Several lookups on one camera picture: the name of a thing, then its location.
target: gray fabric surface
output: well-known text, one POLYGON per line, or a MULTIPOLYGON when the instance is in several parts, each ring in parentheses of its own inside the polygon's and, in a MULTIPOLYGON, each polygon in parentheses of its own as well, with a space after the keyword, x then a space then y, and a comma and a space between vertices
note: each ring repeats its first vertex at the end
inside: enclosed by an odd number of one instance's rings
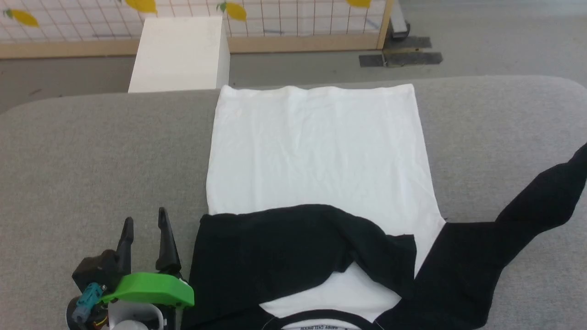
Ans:
MULTIPOLYGON (((341 85, 393 86, 404 82, 341 85)), ((564 79, 412 81, 434 188, 450 221, 492 221, 541 170, 587 142, 587 90, 564 79)), ((65 328, 70 275, 115 248, 135 219, 133 270, 153 271, 157 208, 184 275, 198 220, 218 91, 64 97, 0 115, 2 329, 65 328)), ((508 266, 484 329, 584 329, 587 201, 508 266)))

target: green plastic part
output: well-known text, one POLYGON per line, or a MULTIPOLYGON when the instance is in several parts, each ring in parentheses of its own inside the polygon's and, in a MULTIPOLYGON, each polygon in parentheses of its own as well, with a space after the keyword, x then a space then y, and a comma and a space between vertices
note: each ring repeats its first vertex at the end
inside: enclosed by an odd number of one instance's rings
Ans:
POLYGON ((184 309, 194 305, 194 289, 175 276, 155 272, 135 272, 125 275, 116 291, 102 296, 102 303, 114 299, 160 304, 184 309))

